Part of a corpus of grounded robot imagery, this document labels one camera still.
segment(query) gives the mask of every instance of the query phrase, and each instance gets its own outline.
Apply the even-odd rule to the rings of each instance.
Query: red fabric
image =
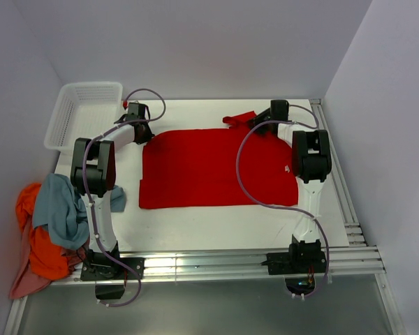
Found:
[[[253,204],[236,178],[237,150],[254,112],[224,117],[230,128],[167,131],[142,153],[140,208]],[[267,204],[297,204],[292,149],[272,135],[253,134],[244,146],[240,174],[247,190]]]

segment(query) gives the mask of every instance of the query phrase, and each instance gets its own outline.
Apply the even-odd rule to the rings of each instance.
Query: white table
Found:
[[[152,116],[161,111],[159,101],[143,101]],[[308,100],[291,104],[311,109]],[[169,100],[165,116],[150,124],[159,134],[176,129],[222,128],[224,116],[270,106],[270,100]],[[314,124],[312,116],[291,108],[290,118]],[[186,207],[141,209],[138,206],[142,178],[142,146],[129,144],[116,154],[116,184],[126,191],[124,213],[113,213],[112,224],[122,252],[208,251],[287,248],[300,214],[261,206]],[[56,173],[69,176],[71,156],[61,154]],[[339,201],[329,176],[321,196],[320,222],[330,246],[349,246]]]

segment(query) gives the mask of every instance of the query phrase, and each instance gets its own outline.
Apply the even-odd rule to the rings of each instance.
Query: gray floor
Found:
[[[390,334],[374,276],[333,281],[305,302],[282,278],[151,283],[121,308],[96,304],[92,285],[52,286],[29,298],[19,334]]]

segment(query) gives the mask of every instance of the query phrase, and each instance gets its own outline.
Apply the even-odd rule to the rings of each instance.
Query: white basket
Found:
[[[110,129],[122,112],[122,91],[118,82],[64,85],[48,124],[45,147],[72,154],[77,138],[96,137]]]

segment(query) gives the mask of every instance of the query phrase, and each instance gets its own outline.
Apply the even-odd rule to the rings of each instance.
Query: gray cloth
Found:
[[[126,195],[115,186],[110,196],[110,210],[123,211]],[[65,249],[78,250],[89,238],[89,225],[85,204],[71,185],[70,179],[61,174],[49,174],[36,198],[33,227],[45,228],[51,242]]]

